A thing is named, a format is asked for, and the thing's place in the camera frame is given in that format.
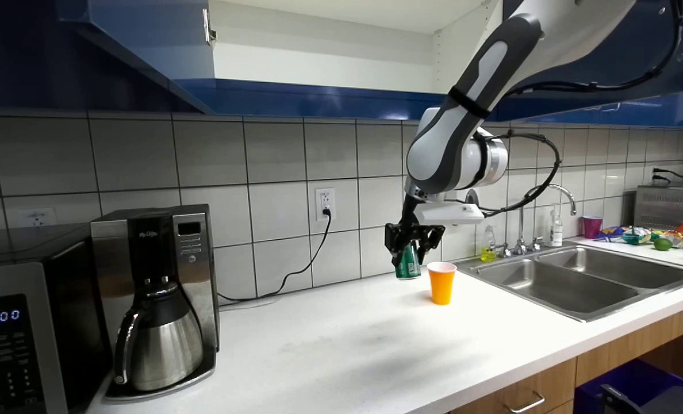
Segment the coffee maker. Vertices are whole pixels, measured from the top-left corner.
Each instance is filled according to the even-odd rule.
[[[122,209],[92,222],[113,348],[110,399],[145,399],[206,378],[218,313],[206,205]]]

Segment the orange cup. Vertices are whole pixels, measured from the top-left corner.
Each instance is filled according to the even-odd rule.
[[[453,300],[453,279],[458,267],[453,263],[430,263],[432,303],[445,306]]]

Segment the upper cabinet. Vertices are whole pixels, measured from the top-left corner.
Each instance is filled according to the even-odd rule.
[[[59,22],[96,47],[166,79],[212,79],[206,0],[58,0]]]
[[[498,0],[214,0],[214,76],[442,94],[498,22]]]
[[[514,6],[0,0],[0,106],[416,119],[442,101]],[[619,84],[644,72],[670,44],[664,6],[636,0],[594,56],[542,79]],[[509,96],[495,119],[601,104],[619,113],[623,101],[677,90],[683,44],[670,72],[640,90]]]

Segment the coffee maker handle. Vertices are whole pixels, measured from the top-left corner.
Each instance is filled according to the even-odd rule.
[[[138,336],[141,310],[130,308],[119,325],[115,344],[115,385],[129,385],[130,379],[130,357]]]

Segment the microwave control panel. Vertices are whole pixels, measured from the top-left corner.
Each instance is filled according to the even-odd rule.
[[[23,295],[0,298],[0,413],[43,414],[36,352]]]

